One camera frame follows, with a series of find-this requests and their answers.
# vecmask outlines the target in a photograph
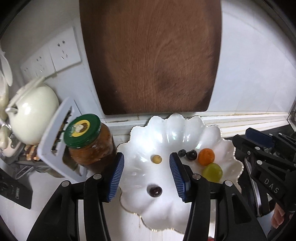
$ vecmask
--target electrical outlet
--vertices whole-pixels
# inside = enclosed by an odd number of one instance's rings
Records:
[[[49,51],[56,71],[81,62],[72,27],[49,42]]]
[[[47,45],[40,48],[21,64],[21,70],[26,80],[41,76],[48,77],[55,73],[55,68]]]

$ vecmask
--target tiled wall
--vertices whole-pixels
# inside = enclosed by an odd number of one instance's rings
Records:
[[[220,62],[207,113],[288,112],[296,96],[296,53],[290,41],[251,0],[222,0],[222,11]],[[60,100],[72,96],[82,113],[108,118],[102,113],[89,71],[78,0],[32,0],[11,23],[1,39],[16,83],[11,95],[24,83],[19,63],[68,26],[75,28],[82,63],[47,83]]]

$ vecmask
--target silver screw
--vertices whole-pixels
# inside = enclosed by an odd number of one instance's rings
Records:
[[[62,182],[62,187],[67,187],[67,186],[69,186],[69,182],[68,181],[64,181],[64,182]]]
[[[94,178],[95,180],[99,180],[99,179],[102,178],[102,175],[101,175],[101,174],[95,174],[95,175],[93,176],[93,178]]]
[[[225,185],[226,185],[226,186],[231,187],[232,184],[233,184],[232,181],[229,181],[229,180],[225,181]]]
[[[199,174],[195,173],[192,175],[192,178],[195,180],[199,180],[199,179],[201,179],[201,176]]]

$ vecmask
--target wooden cutting board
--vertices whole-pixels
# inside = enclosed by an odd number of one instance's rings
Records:
[[[207,110],[220,0],[80,0],[80,17],[106,115]]]

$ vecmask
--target shell-shaped bowl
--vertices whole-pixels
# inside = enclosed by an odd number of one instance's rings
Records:
[[[151,230],[174,229],[184,233],[191,203],[183,203],[178,196],[169,156],[180,149],[195,149],[198,154],[204,148],[211,148],[215,153],[214,162],[223,170],[220,182],[231,180],[241,191],[238,178],[244,166],[235,159],[232,141],[222,138],[218,126],[206,126],[199,116],[185,119],[175,113],[167,119],[153,116],[145,127],[133,127],[130,140],[117,148],[125,157],[119,184],[123,208],[139,215]],[[160,164],[152,162],[156,154],[162,157]],[[180,159],[191,167],[193,173],[202,174],[204,167],[199,163],[188,161],[186,157]],[[156,198],[148,194],[149,187],[154,185],[163,190]],[[211,206],[211,213],[215,213],[214,205]]]

